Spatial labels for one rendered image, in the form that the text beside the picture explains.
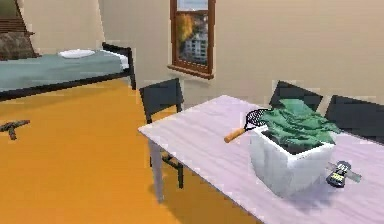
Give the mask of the pale lilac table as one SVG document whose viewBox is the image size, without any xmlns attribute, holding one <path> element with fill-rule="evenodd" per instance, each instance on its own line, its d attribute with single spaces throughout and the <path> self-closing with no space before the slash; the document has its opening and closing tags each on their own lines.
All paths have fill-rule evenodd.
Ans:
<svg viewBox="0 0 384 224">
<path fill-rule="evenodd" d="M 139 128 L 148 138 L 155 194 L 163 200 L 160 151 L 172 154 L 264 224 L 384 224 L 384 146 L 342 133 L 332 160 L 362 176 L 343 189 L 321 182 L 292 199 L 275 196 L 256 177 L 247 134 L 226 144 L 256 106 L 222 95 Z"/>
</svg>

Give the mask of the black chair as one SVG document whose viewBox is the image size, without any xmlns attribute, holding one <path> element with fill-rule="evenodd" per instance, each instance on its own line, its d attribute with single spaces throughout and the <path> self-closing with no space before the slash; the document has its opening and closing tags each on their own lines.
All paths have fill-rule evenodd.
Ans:
<svg viewBox="0 0 384 224">
<path fill-rule="evenodd" d="M 384 105 L 333 95 L 325 117 L 345 132 L 384 145 Z"/>
<path fill-rule="evenodd" d="M 176 112 L 183 110 L 184 103 L 183 93 L 179 78 L 174 78 L 159 83 L 151 84 L 139 89 L 146 123 L 151 124 L 152 116 L 160 111 L 168 109 L 172 106 L 176 107 Z M 167 165 L 177 170 L 178 187 L 184 187 L 183 165 L 178 161 L 173 161 L 174 157 L 169 153 L 162 154 L 162 160 Z"/>
<path fill-rule="evenodd" d="M 269 105 L 272 107 L 280 106 L 280 99 L 299 99 L 309 108 L 316 111 L 323 96 L 294 84 L 279 80 L 271 96 Z"/>
</svg>

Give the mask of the brown framed window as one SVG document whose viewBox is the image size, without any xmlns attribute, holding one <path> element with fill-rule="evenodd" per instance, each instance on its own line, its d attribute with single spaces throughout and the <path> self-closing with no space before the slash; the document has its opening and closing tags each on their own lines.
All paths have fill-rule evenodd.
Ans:
<svg viewBox="0 0 384 224">
<path fill-rule="evenodd" d="M 216 0 L 170 0 L 171 64 L 168 68 L 212 79 Z"/>
</svg>

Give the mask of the green plant in white pot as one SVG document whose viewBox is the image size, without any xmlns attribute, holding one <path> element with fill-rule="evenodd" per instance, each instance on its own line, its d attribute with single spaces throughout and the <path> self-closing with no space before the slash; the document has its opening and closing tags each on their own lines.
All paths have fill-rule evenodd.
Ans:
<svg viewBox="0 0 384 224">
<path fill-rule="evenodd" d="M 303 191 L 325 172 L 341 130 L 299 99 L 282 99 L 250 134 L 256 176 L 276 195 Z"/>
</svg>

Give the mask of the white pillow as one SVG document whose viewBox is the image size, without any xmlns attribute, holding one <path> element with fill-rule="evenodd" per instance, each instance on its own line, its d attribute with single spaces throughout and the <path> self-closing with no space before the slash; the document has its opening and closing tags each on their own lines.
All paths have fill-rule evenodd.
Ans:
<svg viewBox="0 0 384 224">
<path fill-rule="evenodd" d="M 85 50 L 85 49 L 72 49 L 72 50 L 61 51 L 58 53 L 59 56 L 66 59 L 78 59 L 78 58 L 88 57 L 93 54 L 95 54 L 95 51 Z"/>
</svg>

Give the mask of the black bed with teal cover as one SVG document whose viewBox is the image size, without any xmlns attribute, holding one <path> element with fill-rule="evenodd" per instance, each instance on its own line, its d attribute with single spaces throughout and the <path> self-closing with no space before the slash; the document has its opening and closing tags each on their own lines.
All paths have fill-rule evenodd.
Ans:
<svg viewBox="0 0 384 224">
<path fill-rule="evenodd" d="M 58 54 L 0 61 L 0 102 L 128 77 L 136 89 L 130 47 L 102 43 L 93 55 L 64 58 Z"/>
</svg>

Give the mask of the black remote control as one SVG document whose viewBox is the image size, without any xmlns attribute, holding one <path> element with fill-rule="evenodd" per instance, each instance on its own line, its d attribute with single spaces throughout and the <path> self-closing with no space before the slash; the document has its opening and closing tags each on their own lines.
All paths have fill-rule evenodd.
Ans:
<svg viewBox="0 0 384 224">
<path fill-rule="evenodd" d="M 326 182 L 335 188 L 343 188 L 345 186 L 345 178 L 351 169 L 351 164 L 346 161 L 339 161 L 336 164 L 328 165 L 331 173 L 327 176 Z"/>
</svg>

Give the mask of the grey flat strip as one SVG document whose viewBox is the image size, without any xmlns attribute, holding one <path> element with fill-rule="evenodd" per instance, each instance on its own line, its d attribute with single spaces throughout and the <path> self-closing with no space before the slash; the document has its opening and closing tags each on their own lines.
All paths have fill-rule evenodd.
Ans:
<svg viewBox="0 0 384 224">
<path fill-rule="evenodd" d="M 351 169 L 348 171 L 348 173 L 346 174 L 346 178 L 349 178 L 357 183 L 360 182 L 362 176 L 360 174 L 357 174 L 355 172 L 353 172 Z"/>
</svg>

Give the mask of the brown cross-shaped object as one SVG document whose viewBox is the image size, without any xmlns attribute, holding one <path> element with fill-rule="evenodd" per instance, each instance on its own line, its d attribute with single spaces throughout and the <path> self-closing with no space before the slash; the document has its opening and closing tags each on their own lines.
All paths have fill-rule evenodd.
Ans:
<svg viewBox="0 0 384 224">
<path fill-rule="evenodd" d="M 0 125 L 0 132 L 7 132 L 11 140 L 16 140 L 17 136 L 15 129 L 29 123 L 29 120 L 7 122 L 5 124 Z"/>
</svg>

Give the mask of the brown wooden shelf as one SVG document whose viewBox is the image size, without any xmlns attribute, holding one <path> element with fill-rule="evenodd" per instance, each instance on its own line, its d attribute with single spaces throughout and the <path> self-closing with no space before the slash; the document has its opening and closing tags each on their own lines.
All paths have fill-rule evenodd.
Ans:
<svg viewBox="0 0 384 224">
<path fill-rule="evenodd" d="M 17 0 L 0 0 L 0 61 L 37 58 Z"/>
</svg>

